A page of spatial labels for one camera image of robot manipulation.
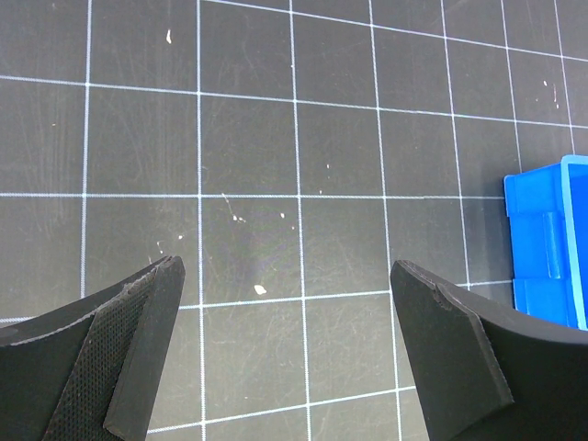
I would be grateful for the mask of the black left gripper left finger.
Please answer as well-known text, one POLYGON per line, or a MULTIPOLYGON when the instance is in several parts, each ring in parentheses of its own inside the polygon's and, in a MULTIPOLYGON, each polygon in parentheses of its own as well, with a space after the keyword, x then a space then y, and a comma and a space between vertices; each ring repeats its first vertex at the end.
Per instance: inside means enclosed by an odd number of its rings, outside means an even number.
POLYGON ((2 327, 2 439, 145 439, 184 281, 182 259, 165 256, 2 327))

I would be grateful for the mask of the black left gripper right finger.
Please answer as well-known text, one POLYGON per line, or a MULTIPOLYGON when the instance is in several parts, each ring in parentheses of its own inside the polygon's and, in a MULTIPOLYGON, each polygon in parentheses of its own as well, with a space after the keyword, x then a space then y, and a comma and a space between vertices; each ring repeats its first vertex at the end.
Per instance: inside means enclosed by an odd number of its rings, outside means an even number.
POLYGON ((587 333, 458 287, 408 260, 390 283, 432 440, 584 440, 587 333))

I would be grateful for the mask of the blue compartment tray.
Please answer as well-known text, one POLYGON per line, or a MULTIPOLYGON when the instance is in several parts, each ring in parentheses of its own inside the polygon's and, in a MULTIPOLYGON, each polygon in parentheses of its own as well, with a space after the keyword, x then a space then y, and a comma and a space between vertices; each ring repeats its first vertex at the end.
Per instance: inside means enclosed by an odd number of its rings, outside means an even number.
POLYGON ((587 329, 587 157, 503 179, 514 268, 514 307, 587 329))

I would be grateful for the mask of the black grid mat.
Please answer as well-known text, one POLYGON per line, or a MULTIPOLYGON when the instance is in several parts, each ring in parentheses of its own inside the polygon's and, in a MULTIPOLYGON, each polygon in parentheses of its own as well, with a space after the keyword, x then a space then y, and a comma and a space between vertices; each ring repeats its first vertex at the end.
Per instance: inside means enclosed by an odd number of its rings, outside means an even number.
POLYGON ((151 440, 424 440, 390 265, 513 298, 584 1, 4 1, 1 323, 186 268, 151 440))

